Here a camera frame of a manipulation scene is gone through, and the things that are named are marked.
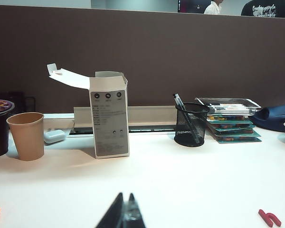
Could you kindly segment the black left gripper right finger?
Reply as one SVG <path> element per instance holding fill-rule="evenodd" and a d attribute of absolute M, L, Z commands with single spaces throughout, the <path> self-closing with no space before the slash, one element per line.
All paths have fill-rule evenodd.
<path fill-rule="evenodd" d="M 124 205 L 123 228 L 145 228 L 139 205 L 133 193 L 130 193 L 128 201 Z"/>

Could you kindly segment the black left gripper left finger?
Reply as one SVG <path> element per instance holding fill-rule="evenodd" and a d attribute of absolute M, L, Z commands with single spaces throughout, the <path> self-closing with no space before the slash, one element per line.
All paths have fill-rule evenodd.
<path fill-rule="evenodd" d="M 123 194 L 120 192 L 112 202 L 109 209 L 101 218 L 96 228 L 121 228 L 124 207 Z"/>

